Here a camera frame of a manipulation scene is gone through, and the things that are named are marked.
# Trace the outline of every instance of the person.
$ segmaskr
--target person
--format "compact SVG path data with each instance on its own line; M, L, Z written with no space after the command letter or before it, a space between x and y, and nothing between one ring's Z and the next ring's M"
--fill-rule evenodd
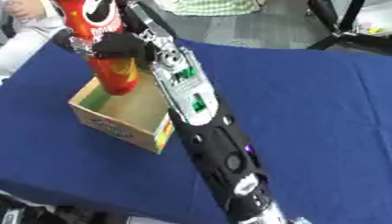
M259 11L266 0L154 0L159 8L180 16L234 16Z
M1 80L13 75L56 32L65 28L50 0L0 0L0 16L16 20L16 35L0 47Z

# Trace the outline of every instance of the robotic arm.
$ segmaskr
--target robotic arm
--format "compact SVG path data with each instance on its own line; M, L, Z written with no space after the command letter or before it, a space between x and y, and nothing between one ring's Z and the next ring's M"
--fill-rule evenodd
M270 194L256 150L193 52L177 45L174 31L144 3L117 4L129 32L106 33L93 45L73 38L73 50L98 58L144 52L190 159L230 223L310 224L303 218L285 219Z

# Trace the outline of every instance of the cardboard box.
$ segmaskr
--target cardboard box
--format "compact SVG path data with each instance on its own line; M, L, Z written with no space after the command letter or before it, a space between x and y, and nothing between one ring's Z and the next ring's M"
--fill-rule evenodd
M165 98L151 74L139 72L135 89L107 94L93 78L69 102L80 121L154 153L161 153L173 132Z

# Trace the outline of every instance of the blue tablecloth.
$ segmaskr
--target blue tablecloth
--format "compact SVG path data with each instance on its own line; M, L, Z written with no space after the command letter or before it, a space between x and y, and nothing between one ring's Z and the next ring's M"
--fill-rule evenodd
M288 216L392 221L392 59L184 41L250 135ZM67 101L91 78L47 45L0 87L0 188L43 203L226 223L174 135L163 155L79 124Z

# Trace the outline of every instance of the pringles can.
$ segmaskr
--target pringles can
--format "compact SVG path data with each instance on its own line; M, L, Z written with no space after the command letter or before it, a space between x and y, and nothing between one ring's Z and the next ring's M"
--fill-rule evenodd
M123 23L115 0L56 0L66 26L74 36L93 44L105 32L122 32ZM134 59L98 59L86 56L103 88L111 95L124 95L137 84Z

